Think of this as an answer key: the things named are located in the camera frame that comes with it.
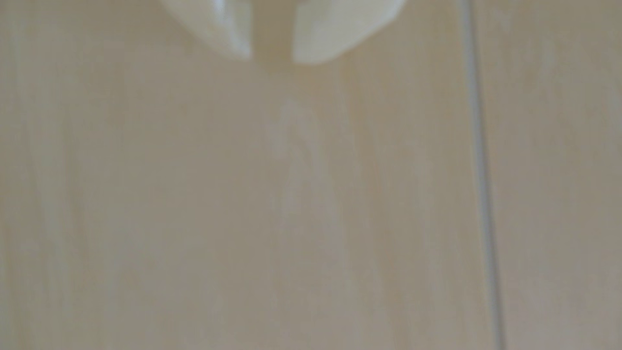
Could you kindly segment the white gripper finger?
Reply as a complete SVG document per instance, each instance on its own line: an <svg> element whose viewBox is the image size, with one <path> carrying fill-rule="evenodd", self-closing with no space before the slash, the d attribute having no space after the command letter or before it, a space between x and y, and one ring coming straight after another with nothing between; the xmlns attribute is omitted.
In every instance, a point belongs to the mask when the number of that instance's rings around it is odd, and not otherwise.
<svg viewBox="0 0 622 350"><path fill-rule="evenodd" d="M318 65L384 29L406 1L302 1L295 11L292 61Z"/></svg>
<svg viewBox="0 0 622 350"><path fill-rule="evenodd" d="M161 1L164 8L210 49L233 60L253 58L250 1Z"/></svg>

